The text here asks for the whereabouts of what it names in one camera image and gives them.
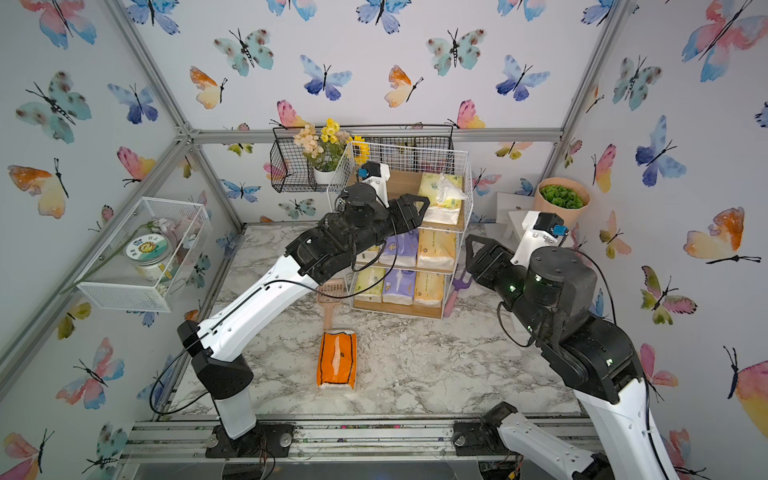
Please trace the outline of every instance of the wall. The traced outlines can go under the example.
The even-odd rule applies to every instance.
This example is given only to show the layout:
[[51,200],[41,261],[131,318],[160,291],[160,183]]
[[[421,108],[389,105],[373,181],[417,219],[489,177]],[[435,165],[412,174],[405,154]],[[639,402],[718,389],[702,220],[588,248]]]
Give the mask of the wall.
[[[733,12],[741,5],[733,2]],[[568,168],[561,159],[553,176],[580,181],[591,192],[592,203],[579,220],[580,240],[587,240],[582,248],[604,270],[618,325],[641,350],[649,364],[647,374],[664,397],[651,404],[662,435],[680,449],[673,460],[680,464],[684,459],[695,470],[707,468],[701,475],[709,478],[762,478],[758,459],[768,447],[765,267],[745,259],[710,262],[766,253],[768,214],[760,192],[768,174],[768,131],[760,127],[756,114],[768,100],[768,38],[761,38],[768,34],[768,4],[751,2],[731,33],[718,42],[715,58],[722,55],[730,63],[720,77],[711,79],[715,70],[706,60],[683,59],[691,33],[715,23],[717,10],[717,2],[710,0],[640,3],[599,78],[606,98],[581,116],[573,135],[583,146]],[[709,30],[711,38],[719,30]],[[752,45],[740,35],[756,41]],[[708,42],[703,38],[701,44],[706,47]],[[638,55],[647,57],[644,67],[659,67],[662,74],[648,85],[647,98],[631,110],[627,101],[613,103],[613,88],[622,59],[637,64]],[[666,141],[659,137],[650,157],[672,141],[670,147],[676,148],[666,155],[685,168],[673,168],[660,157],[657,164],[668,177],[659,175],[655,185],[647,186],[647,167],[638,165],[636,155],[640,152],[644,159],[646,151],[639,149],[651,146],[649,134],[662,116]],[[615,145],[616,156],[609,170],[610,190],[604,193],[599,182],[592,185],[591,156],[599,160],[609,144]],[[738,210],[731,210],[738,208],[743,209],[743,222]],[[599,238],[601,230],[608,230],[611,212],[622,232],[618,239],[631,248],[615,258],[607,256],[606,243]],[[718,224],[721,237],[711,237],[718,235],[713,231]],[[691,299],[695,313],[671,313],[674,323],[654,323],[654,314],[641,308],[641,289],[649,290],[643,266],[653,269],[662,289],[671,278],[670,288],[679,289],[671,295]],[[693,309],[686,300],[670,300],[679,300],[680,310]],[[612,316],[607,298],[605,302],[605,313]],[[672,302],[663,305],[674,308]],[[655,349],[655,365],[646,345]],[[735,378],[723,346],[731,356],[732,349],[738,355]]]

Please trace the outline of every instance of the tissue pack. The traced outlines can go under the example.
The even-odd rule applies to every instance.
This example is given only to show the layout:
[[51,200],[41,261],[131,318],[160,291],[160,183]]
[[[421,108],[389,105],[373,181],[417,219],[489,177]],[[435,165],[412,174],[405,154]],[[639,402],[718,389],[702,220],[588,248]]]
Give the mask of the tissue pack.
[[384,277],[384,303],[413,305],[413,293],[416,285],[416,272],[413,270],[393,270]]

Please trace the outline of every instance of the butterfly wallpaper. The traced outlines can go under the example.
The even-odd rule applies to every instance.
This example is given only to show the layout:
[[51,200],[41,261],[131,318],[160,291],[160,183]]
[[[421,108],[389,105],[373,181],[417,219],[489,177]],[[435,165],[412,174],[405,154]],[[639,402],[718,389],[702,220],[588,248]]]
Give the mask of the butterfly wallpaper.
[[[584,27],[613,4],[594,0]],[[768,78],[768,4],[640,4],[552,176],[590,191],[572,235],[605,273],[680,478],[727,477],[733,469],[760,478],[755,458],[768,445],[768,219],[757,192],[768,174],[760,161],[768,110],[756,79]],[[593,300],[594,311],[611,313],[602,280]]]

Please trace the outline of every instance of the blue butterfly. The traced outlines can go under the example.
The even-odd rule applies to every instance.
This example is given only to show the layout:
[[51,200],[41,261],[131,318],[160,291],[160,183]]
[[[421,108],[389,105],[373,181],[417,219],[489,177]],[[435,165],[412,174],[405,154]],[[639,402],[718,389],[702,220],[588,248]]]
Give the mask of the blue butterfly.
[[151,121],[157,120],[157,109],[149,104],[154,101],[152,91],[149,87],[144,87],[139,93],[136,93],[136,85],[128,85],[131,91],[119,87],[115,84],[107,85],[109,91],[118,98],[121,104],[128,106],[127,119],[134,125],[141,123],[141,114],[147,116]]
[[341,92],[336,90],[336,87],[346,85],[352,79],[352,72],[347,70],[328,75],[328,70],[331,69],[330,65],[328,65],[328,68],[323,65],[321,69],[314,61],[309,60],[306,55],[302,55],[300,58],[302,65],[304,65],[304,73],[312,77],[312,80],[304,84],[304,88],[312,95],[317,95],[325,90],[328,100],[339,100]]
[[444,38],[430,38],[427,41],[427,48],[434,55],[432,57],[432,67],[437,70],[437,74],[445,76],[448,70],[451,68],[451,57],[453,57],[453,68],[456,68],[456,61],[458,60],[462,67],[467,70],[472,70],[480,57],[480,49],[475,47],[478,43],[482,43],[485,38],[485,30],[470,31],[467,35],[464,35],[460,39],[458,37],[458,28],[456,33],[451,33],[448,30],[448,35],[451,36],[451,41],[447,41]]
[[521,178],[520,185],[522,186],[522,190],[516,191],[515,195],[525,195],[526,197],[530,197],[531,195],[533,195],[533,185],[531,185],[531,182],[529,182],[524,178]]
[[599,289],[598,297],[589,306],[589,311],[592,312],[593,315],[603,318],[604,306],[605,306],[605,301],[603,300],[603,289]]
[[[291,0],[266,0],[266,4],[270,7],[270,12],[278,17],[283,14],[286,3],[288,8],[290,8]],[[305,22],[309,21],[317,13],[317,5],[315,5],[314,0],[293,0],[293,6],[296,7],[296,12]]]
[[258,201],[256,196],[253,194],[261,190],[261,187],[245,187],[245,184],[240,184],[238,187],[237,185],[233,184],[232,182],[228,182],[223,178],[220,178],[219,180],[221,180],[221,183],[229,189],[227,192],[227,196],[229,198],[244,198],[251,203]]
[[67,122],[74,125],[73,118],[91,118],[91,108],[85,103],[85,97],[71,91],[72,79],[66,71],[57,71],[54,74],[48,85],[48,95],[34,83],[38,91],[27,91],[42,98],[46,103],[29,101],[16,109],[16,118],[30,125],[40,125],[47,137],[72,143],[74,134]]
[[400,13],[411,0],[366,0],[370,5],[360,5],[357,8],[357,20],[362,23],[370,23],[376,17],[376,23],[382,21],[384,31],[393,34],[400,31],[400,22],[395,18],[395,13]]
[[608,13],[611,11],[611,8],[614,6],[615,0],[598,0],[598,1],[600,2],[599,5],[592,5],[591,7],[587,7],[584,10],[584,17],[581,19],[581,23],[591,25],[599,18],[600,21],[598,22],[598,25],[600,25],[601,23],[603,23],[603,20],[605,20],[606,17],[608,17]]
[[513,91],[515,93],[516,101],[523,101],[528,98],[528,89],[544,83],[544,80],[549,78],[548,71],[542,71],[539,73],[531,73],[528,71],[533,68],[533,65],[525,69],[520,69],[518,62],[511,56],[504,57],[504,74],[507,75],[507,81],[496,85],[496,91],[502,95],[506,95]]
[[154,323],[154,317],[157,315],[155,312],[137,312],[132,310],[125,310],[126,313],[135,313],[137,315],[143,315],[144,318],[141,320],[141,325],[145,325],[147,328],[151,327]]
[[755,121],[761,127],[768,127],[768,101],[765,102],[763,110],[759,114],[755,115]]
[[157,382],[157,387],[154,389],[154,395],[152,396],[152,406],[154,408],[157,408],[157,404],[160,402],[160,398],[163,396],[163,392],[165,391],[165,387],[170,382],[170,376],[174,374],[174,369],[168,368],[171,362],[173,362],[174,356],[169,355],[168,358],[165,359],[165,367],[163,367],[163,370],[165,370],[165,373],[158,379],[157,377],[154,378],[153,382],[150,383],[148,386],[144,387],[138,395],[136,395],[136,398],[139,400],[146,400],[149,398],[149,394],[152,393],[152,387],[155,384],[155,381],[160,380]]
[[197,262],[194,264],[194,272],[190,275],[190,279],[187,280],[187,283],[194,282],[197,288],[203,288],[205,286],[205,270],[208,270],[209,268],[210,259],[208,258],[208,255],[203,255],[201,253],[200,258],[198,258]]
[[295,200],[291,200],[293,202],[293,205],[291,204],[279,204],[280,208],[286,211],[286,214],[288,214],[289,217],[293,218],[294,220],[299,219],[299,215],[307,214],[310,217],[315,216],[315,207],[312,206],[312,204],[315,203],[314,200],[311,198],[308,198],[306,200],[301,200],[299,203],[297,203]]
[[126,7],[128,16],[138,24],[147,23],[147,18],[151,18],[152,25],[157,19],[157,24],[162,27],[166,33],[173,35],[179,32],[179,25],[171,20],[168,15],[170,11],[178,5],[179,0],[131,0],[136,5]]
[[650,147],[637,147],[634,159],[638,166],[647,165],[643,172],[643,184],[652,187],[656,184],[657,173],[665,178],[679,178],[685,175],[685,165],[665,153],[672,150],[672,140],[667,143],[667,117],[661,115],[654,131],[650,133]]
[[216,245],[224,249],[224,258],[232,258],[237,251],[237,248],[243,244],[243,234],[241,233],[228,233],[226,237],[221,237],[216,240]]
[[622,98],[629,97],[629,108],[634,110],[643,103],[648,97],[648,85],[656,83],[656,80],[661,76],[661,68],[659,67],[646,67],[643,68],[645,58],[640,60],[637,57],[637,70],[632,74],[634,63],[629,58],[625,58],[621,61],[621,69],[619,71],[619,79],[616,81],[614,87],[614,103],[619,103]]

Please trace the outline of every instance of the yellow tissue pack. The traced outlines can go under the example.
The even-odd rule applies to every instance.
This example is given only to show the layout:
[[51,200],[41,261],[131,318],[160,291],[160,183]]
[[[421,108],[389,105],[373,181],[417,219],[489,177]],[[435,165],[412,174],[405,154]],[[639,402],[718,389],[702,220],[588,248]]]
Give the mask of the yellow tissue pack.
[[415,305],[440,306],[445,291],[445,275],[416,272]]

